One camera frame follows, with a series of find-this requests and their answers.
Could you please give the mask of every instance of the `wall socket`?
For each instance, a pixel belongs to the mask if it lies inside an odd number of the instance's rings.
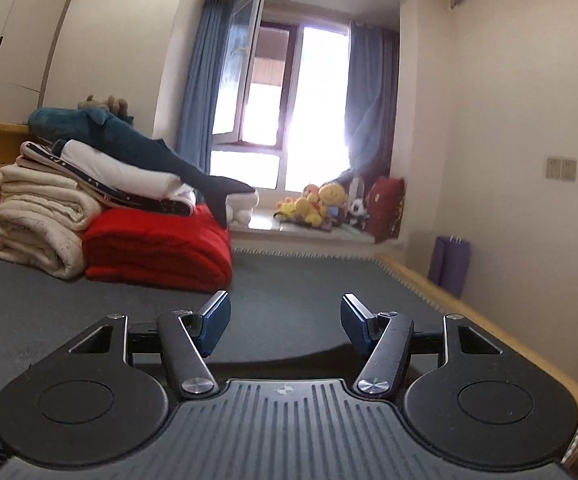
[[[560,171],[562,180],[575,180],[577,171],[578,162],[574,158],[562,159],[562,170]]]
[[[578,161],[574,158],[550,156],[547,159],[547,178],[572,182],[576,179],[577,171]]]
[[[562,157],[550,156],[547,159],[547,178],[560,178],[562,173]]]

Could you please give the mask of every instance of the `open window pane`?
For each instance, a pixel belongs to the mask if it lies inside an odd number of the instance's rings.
[[[253,187],[275,189],[280,157],[267,153],[211,152],[211,174],[228,176]]]
[[[266,27],[258,31],[242,140],[274,146],[277,143],[289,30]]]
[[[306,27],[287,143],[288,191],[324,184],[349,168],[345,102],[349,37]]]
[[[264,0],[238,0],[229,20],[223,71],[213,117],[213,141],[236,142],[242,137],[242,108],[247,98]]]

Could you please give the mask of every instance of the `beige wall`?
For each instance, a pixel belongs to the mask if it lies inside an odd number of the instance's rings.
[[[446,2],[403,2],[400,42],[391,176],[407,181],[400,230],[405,241],[404,263],[425,274],[453,125],[453,16]]]
[[[454,12],[456,127],[435,222],[474,247],[464,300],[578,379],[578,0]]]
[[[153,138],[164,139],[176,148],[180,107],[185,93],[189,61],[205,0],[180,0],[160,79],[160,91],[153,123]]]
[[[151,135],[179,0],[72,0],[58,38],[45,106],[74,107],[88,94],[129,103]]]

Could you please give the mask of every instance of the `red blanket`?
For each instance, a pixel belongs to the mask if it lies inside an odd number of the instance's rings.
[[[82,237],[92,280],[215,292],[231,283],[229,232],[205,205],[189,217],[113,208]]]

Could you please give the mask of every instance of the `curtain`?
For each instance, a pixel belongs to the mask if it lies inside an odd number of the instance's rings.
[[[213,115],[235,0],[205,0],[182,102],[176,152],[209,173]]]
[[[389,176],[396,121],[400,35],[394,30],[352,23],[345,143],[349,165],[338,180],[362,175],[365,189]]]

